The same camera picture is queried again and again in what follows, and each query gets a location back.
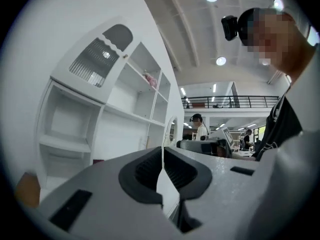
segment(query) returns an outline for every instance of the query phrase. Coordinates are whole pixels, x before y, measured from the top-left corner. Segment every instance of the black slot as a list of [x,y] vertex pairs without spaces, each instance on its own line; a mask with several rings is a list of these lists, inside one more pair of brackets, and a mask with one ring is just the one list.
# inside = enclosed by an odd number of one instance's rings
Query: black slot
[[162,205],[162,195],[157,193],[161,169],[162,149],[159,146],[127,163],[120,170],[118,180],[123,191],[137,202]]
[[232,167],[230,169],[230,171],[236,172],[236,173],[239,173],[239,174],[249,175],[249,176],[252,176],[252,174],[254,174],[254,172],[255,172],[255,170],[246,169],[246,168],[242,168],[242,167],[238,167],[238,166]]
[[168,147],[164,148],[164,169],[181,201],[199,198],[212,181],[208,167]]
[[78,189],[68,201],[51,217],[50,222],[62,230],[68,231],[92,193]]

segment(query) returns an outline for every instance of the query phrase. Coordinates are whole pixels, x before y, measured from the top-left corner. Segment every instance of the frosted glass panel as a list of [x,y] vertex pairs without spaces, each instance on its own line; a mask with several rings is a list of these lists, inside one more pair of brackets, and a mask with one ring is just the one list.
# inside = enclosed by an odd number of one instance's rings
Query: frosted glass panel
[[96,38],[75,59],[69,71],[96,87],[101,87],[119,55]]

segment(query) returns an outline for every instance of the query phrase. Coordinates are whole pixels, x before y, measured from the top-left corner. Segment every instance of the black railing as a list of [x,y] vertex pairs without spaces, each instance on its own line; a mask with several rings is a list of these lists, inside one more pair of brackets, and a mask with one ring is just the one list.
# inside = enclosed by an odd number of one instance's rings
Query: black railing
[[272,108],[278,99],[278,96],[203,96],[181,100],[185,109],[221,109]]

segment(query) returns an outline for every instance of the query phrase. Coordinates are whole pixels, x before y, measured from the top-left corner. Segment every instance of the ceiling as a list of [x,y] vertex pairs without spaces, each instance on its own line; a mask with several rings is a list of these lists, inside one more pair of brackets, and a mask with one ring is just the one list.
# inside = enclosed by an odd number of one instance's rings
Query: ceiling
[[[168,51],[179,86],[255,81],[267,82],[275,70],[264,66],[239,39],[226,41],[221,19],[239,17],[252,7],[268,7],[274,0],[145,0]],[[308,29],[305,15],[294,0],[283,0],[285,11],[301,32]],[[216,65],[218,57],[226,64]]]
[[[190,122],[190,117],[185,116],[184,122],[193,128],[192,122]],[[238,130],[240,128],[245,128],[247,126],[256,124],[251,127],[254,129],[266,124],[265,117],[210,117],[210,126],[206,125],[207,128],[215,130],[215,128],[225,124],[223,127],[228,127],[229,130]]]
[[210,83],[195,83],[184,85],[183,89],[188,98],[204,97],[204,96],[232,96],[231,86],[233,82],[210,82]]

